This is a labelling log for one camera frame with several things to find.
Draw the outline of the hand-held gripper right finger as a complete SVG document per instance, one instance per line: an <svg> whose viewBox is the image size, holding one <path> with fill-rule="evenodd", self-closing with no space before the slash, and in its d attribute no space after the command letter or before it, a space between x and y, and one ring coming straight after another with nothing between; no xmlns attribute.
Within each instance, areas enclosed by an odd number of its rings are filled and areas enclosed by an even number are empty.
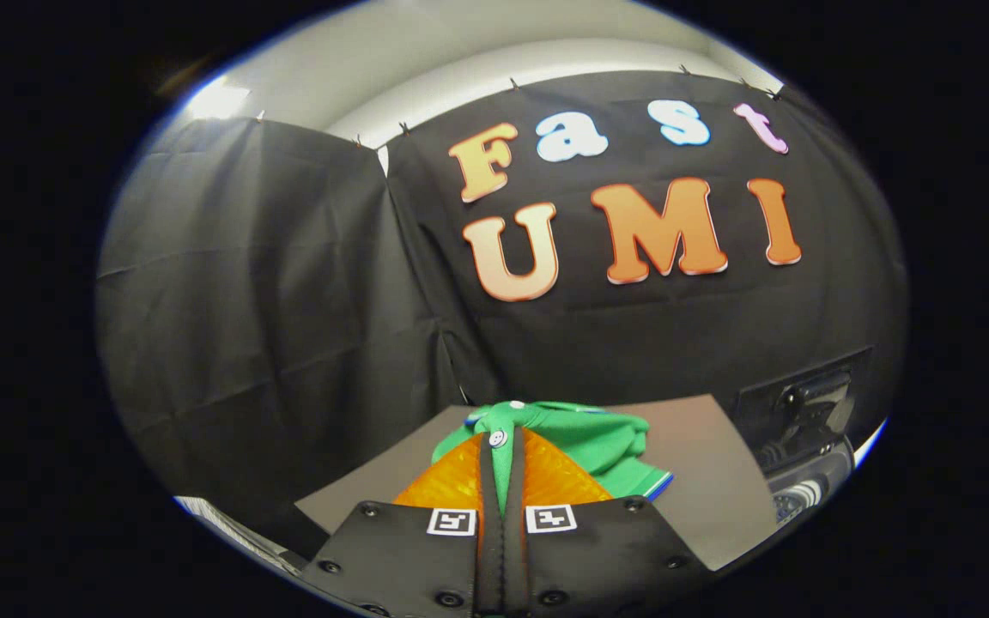
<svg viewBox="0 0 989 618"><path fill-rule="evenodd" d="M505 512L510 617L655 617L713 573L643 495L615 497L548 439L517 431Z"/></svg>

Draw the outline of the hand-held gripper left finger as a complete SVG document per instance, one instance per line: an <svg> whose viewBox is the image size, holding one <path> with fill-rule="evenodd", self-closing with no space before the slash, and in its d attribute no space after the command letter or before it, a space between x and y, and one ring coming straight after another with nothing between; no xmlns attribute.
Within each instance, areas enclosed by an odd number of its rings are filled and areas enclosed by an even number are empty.
<svg viewBox="0 0 989 618"><path fill-rule="evenodd" d="M487 435L465 439L395 500L357 502L302 568L324 598L381 617L501 610L502 531Z"/></svg>

